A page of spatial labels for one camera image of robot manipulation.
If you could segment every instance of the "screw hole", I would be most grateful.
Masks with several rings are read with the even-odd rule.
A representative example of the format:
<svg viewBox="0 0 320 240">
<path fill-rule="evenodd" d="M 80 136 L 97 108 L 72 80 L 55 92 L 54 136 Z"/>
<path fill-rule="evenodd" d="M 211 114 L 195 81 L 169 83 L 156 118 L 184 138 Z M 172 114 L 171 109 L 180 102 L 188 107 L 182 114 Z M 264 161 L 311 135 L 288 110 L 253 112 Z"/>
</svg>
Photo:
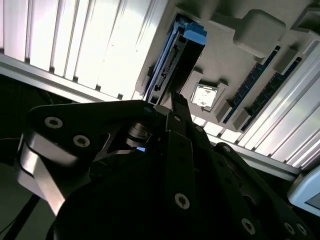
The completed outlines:
<svg viewBox="0 0 320 240">
<path fill-rule="evenodd" d="M 49 123 L 55 126 L 59 124 L 56 120 L 50 120 Z"/>
<path fill-rule="evenodd" d="M 178 117 L 178 116 L 174 116 L 174 118 L 175 118 L 175 120 L 177 120 L 177 121 L 181 121 L 181 118 L 180 117 Z"/>
<path fill-rule="evenodd" d="M 249 223 L 245 223 L 245 226 L 249 229 L 249 230 L 252 230 L 252 226 L 249 224 Z"/>
</svg>

